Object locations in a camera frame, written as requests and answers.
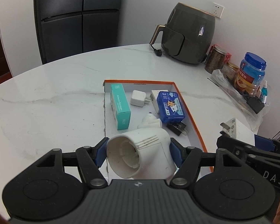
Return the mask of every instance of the air fryer handle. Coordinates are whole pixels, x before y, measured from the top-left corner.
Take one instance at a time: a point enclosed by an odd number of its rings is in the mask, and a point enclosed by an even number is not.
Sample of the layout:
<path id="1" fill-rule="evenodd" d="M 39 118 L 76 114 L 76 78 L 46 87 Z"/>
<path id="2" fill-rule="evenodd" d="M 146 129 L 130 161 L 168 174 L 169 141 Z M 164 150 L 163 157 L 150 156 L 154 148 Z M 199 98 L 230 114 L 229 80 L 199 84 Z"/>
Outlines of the air fryer handle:
<path id="1" fill-rule="evenodd" d="M 155 40 L 156 40 L 156 38 L 157 38 L 159 32 L 160 32 L 160 31 L 164 31 L 164 28 L 165 28 L 165 27 L 166 27 L 166 26 L 161 25 L 161 24 L 159 24 L 159 25 L 156 27 L 156 29 L 155 29 L 155 31 L 154 31 L 154 33 L 153 33 L 153 36 L 152 36 L 152 38 L 151 38 L 151 41 L 149 42 L 150 45 L 153 45 L 153 44 L 154 44 L 154 42 L 155 42 Z"/>

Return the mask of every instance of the reddish-brown floor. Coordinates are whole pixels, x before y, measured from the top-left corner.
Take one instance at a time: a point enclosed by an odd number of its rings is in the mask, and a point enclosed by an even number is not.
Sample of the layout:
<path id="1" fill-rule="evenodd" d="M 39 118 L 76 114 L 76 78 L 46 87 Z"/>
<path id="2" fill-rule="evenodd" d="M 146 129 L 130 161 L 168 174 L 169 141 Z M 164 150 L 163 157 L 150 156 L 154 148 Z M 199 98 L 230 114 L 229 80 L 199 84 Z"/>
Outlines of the reddish-brown floor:
<path id="1" fill-rule="evenodd" d="M 7 81 L 8 79 L 11 79 L 11 78 L 12 78 L 12 76 L 11 76 L 11 73 L 10 73 L 10 72 L 8 72 L 8 73 L 2 75 L 2 76 L 0 77 L 0 84 L 3 83 L 3 82 L 5 82 L 5 81 Z"/>

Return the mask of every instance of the dark gray refrigerator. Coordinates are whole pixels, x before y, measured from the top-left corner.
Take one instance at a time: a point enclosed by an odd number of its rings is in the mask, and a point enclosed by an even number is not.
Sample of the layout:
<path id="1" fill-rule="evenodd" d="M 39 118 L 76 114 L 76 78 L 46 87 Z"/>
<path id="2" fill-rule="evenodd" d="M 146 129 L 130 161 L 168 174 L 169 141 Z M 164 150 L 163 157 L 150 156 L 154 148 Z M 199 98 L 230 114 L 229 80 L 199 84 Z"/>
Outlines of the dark gray refrigerator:
<path id="1" fill-rule="evenodd" d="M 117 45 L 121 0 L 34 0 L 42 63 Z"/>

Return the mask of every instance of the teal box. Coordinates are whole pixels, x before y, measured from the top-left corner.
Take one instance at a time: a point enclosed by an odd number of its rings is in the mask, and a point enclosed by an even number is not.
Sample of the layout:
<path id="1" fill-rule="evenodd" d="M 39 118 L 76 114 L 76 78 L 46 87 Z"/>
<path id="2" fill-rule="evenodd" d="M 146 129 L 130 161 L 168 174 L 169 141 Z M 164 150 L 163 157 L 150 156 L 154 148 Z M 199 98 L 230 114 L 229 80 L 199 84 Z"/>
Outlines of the teal box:
<path id="1" fill-rule="evenodd" d="M 117 130 L 128 129 L 131 110 L 122 84 L 111 84 L 111 106 Z"/>

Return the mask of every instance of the round table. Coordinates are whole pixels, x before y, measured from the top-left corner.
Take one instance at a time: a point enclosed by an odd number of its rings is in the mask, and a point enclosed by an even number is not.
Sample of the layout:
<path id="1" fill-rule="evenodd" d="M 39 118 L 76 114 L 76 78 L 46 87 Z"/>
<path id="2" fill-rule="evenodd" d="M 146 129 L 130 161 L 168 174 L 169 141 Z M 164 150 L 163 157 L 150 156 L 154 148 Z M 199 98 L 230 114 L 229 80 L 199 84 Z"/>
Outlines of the round table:
<path id="1" fill-rule="evenodd" d="M 208 152 L 216 151 L 220 123 L 243 113 L 207 78 L 204 65 L 157 57 L 150 45 L 103 49 L 51 62 L 0 85 L 0 213 L 4 186 L 53 148 L 94 146 L 104 132 L 105 79 L 174 81 Z"/>

